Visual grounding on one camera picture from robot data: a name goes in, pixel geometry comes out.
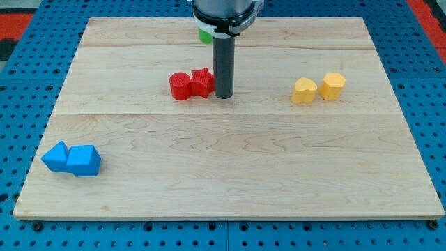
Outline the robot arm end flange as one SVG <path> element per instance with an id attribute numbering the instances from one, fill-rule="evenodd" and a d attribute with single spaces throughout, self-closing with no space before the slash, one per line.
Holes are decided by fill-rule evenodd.
<path id="1" fill-rule="evenodd" d="M 264 0 L 191 0 L 195 24 L 218 39 L 239 36 L 264 7 Z"/>

